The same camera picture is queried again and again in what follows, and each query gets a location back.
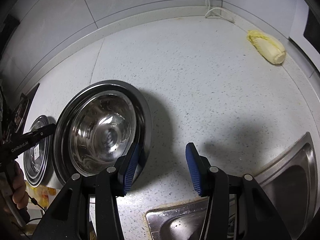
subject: black cable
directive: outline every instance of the black cable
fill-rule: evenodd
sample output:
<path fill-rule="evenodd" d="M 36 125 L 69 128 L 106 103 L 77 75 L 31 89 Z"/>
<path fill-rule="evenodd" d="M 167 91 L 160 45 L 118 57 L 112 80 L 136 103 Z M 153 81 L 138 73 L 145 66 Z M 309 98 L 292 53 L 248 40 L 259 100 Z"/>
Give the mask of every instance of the black cable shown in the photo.
<path fill-rule="evenodd" d="M 44 208 L 38 204 L 38 201 L 34 197 L 29 196 L 29 198 L 30 198 L 31 202 L 33 203 L 33 205 L 39 206 L 43 210 L 43 212 L 45 213 Z"/>
<path fill-rule="evenodd" d="M 10 186 L 10 189 L 12 190 L 12 192 L 15 192 L 7 168 L 4 169 L 4 174 L 5 174 L 5 177 L 6 177 L 7 181 L 8 181 L 8 184 Z"/>
<path fill-rule="evenodd" d="M 28 223 L 30 223 L 31 221 L 34 221 L 34 220 L 40 220 L 41 218 L 33 218 L 33 219 L 30 219 Z"/>
<path fill-rule="evenodd" d="M 27 234 L 22 230 L 22 228 L 20 228 L 15 222 L 11 221 L 12 224 L 14 224 L 28 239 L 30 239 L 29 236 L 27 236 Z"/>

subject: stainless steel plate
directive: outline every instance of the stainless steel plate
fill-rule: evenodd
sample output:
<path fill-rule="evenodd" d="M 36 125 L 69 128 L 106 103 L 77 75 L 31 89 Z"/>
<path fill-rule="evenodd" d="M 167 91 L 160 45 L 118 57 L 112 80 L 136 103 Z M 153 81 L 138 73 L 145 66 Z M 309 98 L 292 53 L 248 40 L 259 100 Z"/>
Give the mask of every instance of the stainless steel plate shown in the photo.
<path fill-rule="evenodd" d="M 49 119 L 45 115 L 41 115 L 31 125 L 30 132 L 49 123 Z M 47 169 L 51 139 L 51 136 L 42 139 L 36 146 L 28 149 L 23 154 L 26 178 L 34 187 L 42 182 L 45 170 Z"/>

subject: human hand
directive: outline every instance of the human hand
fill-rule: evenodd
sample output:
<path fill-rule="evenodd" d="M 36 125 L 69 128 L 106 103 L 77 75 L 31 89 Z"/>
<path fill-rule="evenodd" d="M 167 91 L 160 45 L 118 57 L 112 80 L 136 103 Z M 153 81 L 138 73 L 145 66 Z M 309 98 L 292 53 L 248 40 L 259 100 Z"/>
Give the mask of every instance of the human hand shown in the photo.
<path fill-rule="evenodd" d="M 12 182 L 12 187 L 15 192 L 12 195 L 13 202 L 17 205 L 18 209 L 22 209 L 28 205 L 29 195 L 26 192 L 26 183 L 23 179 L 23 172 L 19 164 L 15 162 L 16 177 Z"/>

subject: stainless steel bowl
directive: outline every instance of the stainless steel bowl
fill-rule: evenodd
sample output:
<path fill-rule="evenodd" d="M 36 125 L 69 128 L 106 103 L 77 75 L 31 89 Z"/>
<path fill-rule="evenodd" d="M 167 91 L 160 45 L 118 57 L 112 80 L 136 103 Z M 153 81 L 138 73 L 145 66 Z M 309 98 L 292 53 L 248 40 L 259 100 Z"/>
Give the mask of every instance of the stainless steel bowl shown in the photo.
<path fill-rule="evenodd" d="M 49 119 L 41 115 L 31 125 L 30 132 L 48 124 L 50 124 Z M 51 140 L 52 136 L 46 137 L 23 154 L 25 175 L 33 187 L 46 184 L 52 175 L 53 169 L 51 164 L 48 165 L 51 162 Z"/>
<path fill-rule="evenodd" d="M 90 166 L 91 164 L 98 162 L 99 165 L 101 165 L 102 163 L 101 160 L 107 163 L 115 159 L 116 156 L 119 154 L 118 152 L 114 152 L 111 155 L 110 154 L 99 155 L 98 153 L 101 150 L 100 147 L 96 147 L 94 150 L 87 148 L 87 145 L 88 145 L 87 143 L 88 143 L 88 140 L 90 139 L 85 139 L 85 137 L 93 136 L 93 131 L 87 132 L 88 129 L 89 130 L 91 129 L 91 126 L 89 125 L 90 122 L 88 120 L 83 122 L 84 126 L 80 127 L 81 136 L 79 135 L 79 131 L 78 131 L 79 137 L 77 136 L 77 133 L 74 133 L 71 136 L 73 138 L 72 142 L 70 142 L 70 131 L 73 130 L 73 127 L 76 127 L 76 123 L 78 122 L 76 120 L 80 120 L 81 119 L 80 116 L 83 116 L 83 114 L 87 110 L 89 110 L 89 108 L 86 108 L 85 105 L 86 104 L 88 105 L 90 103 L 89 102 L 90 99 L 96 98 L 98 94 L 105 93 L 105 92 L 107 92 L 108 94 L 110 90 L 120 92 L 123 95 L 125 95 L 129 99 L 129 101 L 132 103 L 132 106 L 135 112 L 135 117 L 131 116 L 131 119 L 136 120 L 136 128 L 135 128 L 135 132 L 132 132 L 131 134 L 134 135 L 133 142 L 139 144 L 141 152 L 139 155 L 139 162 L 135 172 L 134 180 L 138 177 L 138 175 L 142 171 L 142 168 L 145 166 L 145 163 L 149 155 L 149 149 L 151 144 L 151 131 L 152 131 L 151 112 L 150 112 L 147 101 L 145 100 L 143 95 L 139 92 L 139 90 L 137 90 L 135 87 L 133 87 L 132 85 L 126 82 L 122 82 L 118 80 L 102 81 L 102 82 L 98 82 L 93 85 L 90 85 L 89 87 L 79 92 L 63 109 L 57 121 L 57 128 L 56 128 L 56 132 L 54 135 L 54 142 L 53 142 L 52 158 L 53 158 L 53 166 L 54 166 L 55 173 L 62 185 L 64 185 L 74 173 L 79 173 L 80 171 L 82 174 L 87 173 L 87 175 L 96 173 L 97 171 L 95 170 L 95 167 Z M 95 106 L 94 109 L 96 109 L 96 111 L 100 111 L 101 107 Z M 102 114 L 102 113 L 94 114 L 94 116 L 95 116 L 93 118 L 94 120 L 100 120 L 100 121 L 103 118 L 107 117 L 106 114 Z M 110 132 L 108 136 L 109 136 L 109 141 L 108 141 L 109 143 L 115 140 L 115 133 L 113 131 Z M 78 153 L 71 152 L 73 151 L 71 146 L 72 144 L 74 145 L 73 148 L 77 149 Z M 123 145 L 129 146 L 130 143 L 128 141 L 128 143 L 123 143 Z M 83 151 L 80 150 L 81 147 L 85 147 L 87 149 L 85 151 L 85 154 L 82 154 Z M 74 164 L 76 160 L 79 161 L 84 156 L 87 159 L 90 158 L 90 165 L 85 165 L 85 167 L 81 167 L 81 164 L 78 164 L 78 165 Z"/>
<path fill-rule="evenodd" d="M 89 98 L 78 110 L 69 134 L 69 155 L 84 176 L 98 174 L 126 155 L 136 131 L 130 99 L 115 90 Z"/>

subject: metal screw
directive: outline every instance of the metal screw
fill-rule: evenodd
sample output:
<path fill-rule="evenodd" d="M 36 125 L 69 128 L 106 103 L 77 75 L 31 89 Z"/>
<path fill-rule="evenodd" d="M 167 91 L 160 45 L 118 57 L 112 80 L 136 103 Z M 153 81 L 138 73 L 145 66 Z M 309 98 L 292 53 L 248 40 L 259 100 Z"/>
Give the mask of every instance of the metal screw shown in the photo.
<path fill-rule="evenodd" d="M 253 177 L 250 174 L 246 174 L 244 178 L 248 181 L 253 180 Z"/>
<path fill-rule="evenodd" d="M 113 173 L 114 171 L 116 171 L 116 167 L 115 166 L 109 166 L 107 168 L 107 172 L 109 172 L 109 173 Z"/>
<path fill-rule="evenodd" d="M 79 173 L 75 173 L 75 174 L 73 174 L 72 176 L 71 176 L 71 179 L 73 179 L 73 180 L 77 180 L 77 179 L 79 179 L 80 178 L 80 174 Z"/>
<path fill-rule="evenodd" d="M 211 166 L 209 168 L 209 171 L 213 172 L 213 173 L 217 173 L 219 171 L 219 169 L 216 166 Z"/>

